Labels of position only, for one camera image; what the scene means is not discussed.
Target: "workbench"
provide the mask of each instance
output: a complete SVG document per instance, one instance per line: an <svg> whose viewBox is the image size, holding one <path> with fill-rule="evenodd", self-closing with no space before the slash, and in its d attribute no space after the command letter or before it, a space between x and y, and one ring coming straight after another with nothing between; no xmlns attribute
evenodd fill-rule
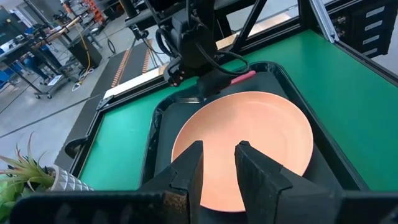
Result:
<svg viewBox="0 0 398 224"><path fill-rule="evenodd" d="M398 190L395 84L312 30L244 57L249 63L267 60L283 66L369 189ZM242 66L231 61L224 68ZM161 74L161 69L153 70L108 91L105 97L120 95ZM154 108L170 94L194 84L192 78L178 88L152 85L130 90L136 100L123 103L121 99L102 117L95 117L99 121L88 131L92 144L75 156L70 172L96 190L139 188Z"/></svg>

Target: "plant pot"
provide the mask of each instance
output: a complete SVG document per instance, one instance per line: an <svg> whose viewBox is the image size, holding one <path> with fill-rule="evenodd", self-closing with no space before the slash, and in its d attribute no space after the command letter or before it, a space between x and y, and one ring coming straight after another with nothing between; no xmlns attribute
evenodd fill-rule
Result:
<svg viewBox="0 0 398 224"><path fill-rule="evenodd" d="M54 184L51 191L91 191L94 190L59 166L53 165L55 171Z"/></svg>

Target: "black metal frame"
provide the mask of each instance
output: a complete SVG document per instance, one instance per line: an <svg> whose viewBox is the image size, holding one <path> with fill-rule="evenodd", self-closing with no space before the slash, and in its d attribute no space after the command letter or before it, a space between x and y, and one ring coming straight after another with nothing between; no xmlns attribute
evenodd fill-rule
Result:
<svg viewBox="0 0 398 224"><path fill-rule="evenodd" d="M300 7L299 12L309 13L308 11L302 8L305 4L305 3L303 4L304 1L308 0L299 0L299 7ZM347 11L354 11L355 9L363 7L369 3L372 3L371 0L339 0L328 3L326 5L326 9L331 18L337 18L338 16L343 15ZM250 17L250 20L251 21L246 22L246 25L244 26L244 29L242 31L243 34L249 33L254 23L256 22L257 17L252 16ZM315 32L319 32L318 28L312 25L313 20L314 17L311 17L308 14L299 15L298 17L285 21L281 24L271 27L270 29L252 35L246 39L236 40L235 44L237 46L234 45L232 46L232 48L234 49L235 52L241 55L246 55L257 50L258 48L267 47L278 41L296 35L308 28L313 29ZM398 78L392 72L374 63L372 60L361 55L351 47L342 43L341 41L335 43L335 46L341 49L342 51L346 52L347 54L351 55L357 61L361 62L369 69L371 69L381 77L385 78L395 86L398 86ZM232 59L233 58L225 56L221 59L220 63L226 63L231 61ZM107 112L115 110L116 108L124 106L135 100L138 100L139 98L145 97L153 92L159 91L163 88L167 88L168 86L169 84L164 80L163 76L159 75L158 77L149 80L148 82L145 82L139 86L131 88L125 92L122 92L110 98L104 99L105 102L100 102L100 104L102 104L103 106L98 108L95 117L93 118L90 127L88 128L86 136L82 138L84 139L84 141L82 143L79 143L80 149L77 152L74 152L73 149L66 149L67 154L69 156L74 157L73 164L70 168L70 173L76 177L79 177L80 172L84 166L86 157L90 153L90 149L93 144L96 133L98 131L98 128L102 122L104 115Z"/></svg>

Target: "potted plant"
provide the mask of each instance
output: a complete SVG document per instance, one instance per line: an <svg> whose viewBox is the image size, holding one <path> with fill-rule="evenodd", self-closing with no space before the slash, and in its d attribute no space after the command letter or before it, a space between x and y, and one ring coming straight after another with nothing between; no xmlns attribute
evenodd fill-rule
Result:
<svg viewBox="0 0 398 224"><path fill-rule="evenodd" d="M0 170L0 222L6 220L16 201L34 192L93 190L85 183L58 166L41 167L39 157L32 158L29 137L27 156L21 156L21 150L16 147L17 160L0 156L0 160L8 164L7 170Z"/></svg>

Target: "pink handle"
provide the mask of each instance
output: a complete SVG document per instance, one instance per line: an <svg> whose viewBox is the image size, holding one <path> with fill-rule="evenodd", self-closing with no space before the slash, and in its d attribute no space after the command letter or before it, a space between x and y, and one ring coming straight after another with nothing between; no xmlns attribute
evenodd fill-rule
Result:
<svg viewBox="0 0 398 224"><path fill-rule="evenodd" d="M256 71L250 71L250 72L247 72L244 75L238 76L238 77L232 79L231 85L235 85L235 84L237 84L237 83L239 83L241 81L247 80L248 78L253 77L255 74L256 74Z"/></svg>

